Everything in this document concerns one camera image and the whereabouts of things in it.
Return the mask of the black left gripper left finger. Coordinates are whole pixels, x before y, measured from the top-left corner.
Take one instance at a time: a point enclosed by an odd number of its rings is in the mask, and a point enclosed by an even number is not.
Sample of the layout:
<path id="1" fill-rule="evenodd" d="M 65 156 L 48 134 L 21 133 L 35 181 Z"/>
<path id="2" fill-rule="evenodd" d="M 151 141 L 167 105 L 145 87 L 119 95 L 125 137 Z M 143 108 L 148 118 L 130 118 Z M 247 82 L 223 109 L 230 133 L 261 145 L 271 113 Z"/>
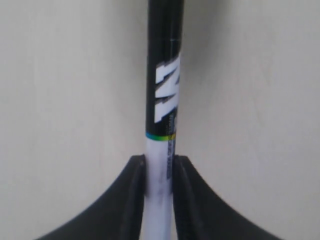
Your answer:
<path id="1" fill-rule="evenodd" d="M 145 156 L 133 155 L 112 185 L 92 205 L 40 239 L 138 240 L 145 187 Z"/>

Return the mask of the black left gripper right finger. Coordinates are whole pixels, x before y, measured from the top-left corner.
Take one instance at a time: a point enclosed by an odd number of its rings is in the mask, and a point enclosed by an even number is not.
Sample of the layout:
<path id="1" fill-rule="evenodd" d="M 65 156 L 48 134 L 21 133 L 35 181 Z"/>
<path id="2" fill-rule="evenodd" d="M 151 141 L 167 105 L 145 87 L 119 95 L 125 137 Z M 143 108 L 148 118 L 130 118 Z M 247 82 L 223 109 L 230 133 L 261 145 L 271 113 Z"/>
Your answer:
<path id="1" fill-rule="evenodd" d="M 179 240 L 276 240 L 223 201 L 187 156 L 173 162 L 173 209 Z"/>

